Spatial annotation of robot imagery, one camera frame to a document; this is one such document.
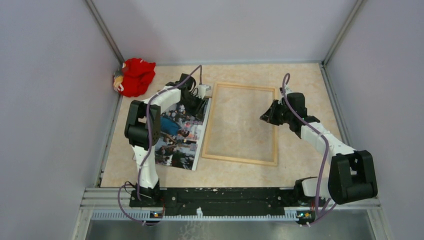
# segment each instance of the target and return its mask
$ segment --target red plush toy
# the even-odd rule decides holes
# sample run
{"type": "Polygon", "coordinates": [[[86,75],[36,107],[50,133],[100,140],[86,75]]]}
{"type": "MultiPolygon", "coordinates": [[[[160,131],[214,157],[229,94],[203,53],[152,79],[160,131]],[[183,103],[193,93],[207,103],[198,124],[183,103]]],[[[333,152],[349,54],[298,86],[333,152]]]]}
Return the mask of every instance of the red plush toy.
{"type": "Polygon", "coordinates": [[[155,62],[146,62],[141,58],[126,60],[113,74],[113,88],[126,97],[144,94],[155,76],[155,66],[155,62]]]}

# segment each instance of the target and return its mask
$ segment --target white wall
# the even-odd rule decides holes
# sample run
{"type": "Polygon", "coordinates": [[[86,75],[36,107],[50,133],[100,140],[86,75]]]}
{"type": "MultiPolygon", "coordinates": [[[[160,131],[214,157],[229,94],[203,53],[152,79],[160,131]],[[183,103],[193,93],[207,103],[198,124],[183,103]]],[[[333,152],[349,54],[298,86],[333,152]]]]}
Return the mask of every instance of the white wall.
{"type": "Polygon", "coordinates": [[[117,66],[82,0],[1,1],[0,239],[71,237],[117,66]]]}
{"type": "Polygon", "coordinates": [[[368,1],[328,66],[395,239],[423,239],[424,1],[368,1]]]}
{"type": "Polygon", "coordinates": [[[318,62],[355,0],[95,0],[124,58],[318,62]]]}

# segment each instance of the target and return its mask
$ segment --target table top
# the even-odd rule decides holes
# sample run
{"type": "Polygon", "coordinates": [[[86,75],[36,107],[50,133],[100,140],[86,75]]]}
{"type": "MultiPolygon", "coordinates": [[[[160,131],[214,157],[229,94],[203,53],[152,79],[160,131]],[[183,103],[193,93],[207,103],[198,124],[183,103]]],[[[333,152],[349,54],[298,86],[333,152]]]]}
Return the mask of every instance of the table top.
{"type": "MultiPolygon", "coordinates": [[[[156,76],[144,95],[123,97],[101,187],[120,187],[125,181],[136,182],[134,152],[124,136],[131,101],[149,98],[166,83],[178,81],[181,73],[189,74],[195,67],[157,66],[156,76]]],[[[212,88],[215,82],[280,87],[286,73],[291,74],[289,87],[294,92],[305,95],[308,114],[320,119],[325,128],[340,139],[318,63],[204,65],[202,81],[212,88]]],[[[199,80],[198,72],[194,74],[194,78],[199,80]]],[[[278,166],[200,157],[196,171],[163,165],[156,165],[156,171],[161,187],[292,187],[298,179],[317,176],[322,158],[309,143],[299,139],[285,124],[278,127],[278,166]]],[[[328,176],[329,169],[329,164],[326,164],[325,176],[328,176]]]]}

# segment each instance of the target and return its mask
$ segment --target poster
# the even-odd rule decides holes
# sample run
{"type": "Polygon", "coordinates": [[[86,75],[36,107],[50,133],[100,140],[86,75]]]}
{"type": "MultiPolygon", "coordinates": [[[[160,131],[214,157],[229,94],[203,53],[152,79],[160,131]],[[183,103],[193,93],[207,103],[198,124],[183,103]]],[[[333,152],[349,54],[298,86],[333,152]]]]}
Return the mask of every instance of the poster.
{"type": "Polygon", "coordinates": [[[210,110],[211,99],[196,116],[176,103],[160,116],[160,137],[154,147],[156,164],[196,170],[210,110]]]}

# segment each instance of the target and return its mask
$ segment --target person in blue shirt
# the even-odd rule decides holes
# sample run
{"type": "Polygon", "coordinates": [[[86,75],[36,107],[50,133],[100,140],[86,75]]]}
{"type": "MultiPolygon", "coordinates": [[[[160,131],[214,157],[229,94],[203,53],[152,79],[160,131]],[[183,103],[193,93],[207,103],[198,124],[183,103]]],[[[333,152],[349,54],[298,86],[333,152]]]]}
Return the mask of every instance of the person in blue shirt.
{"type": "Polygon", "coordinates": [[[177,136],[179,134],[187,137],[190,134],[190,131],[183,129],[178,123],[163,116],[160,117],[160,131],[171,136],[177,136]]]}

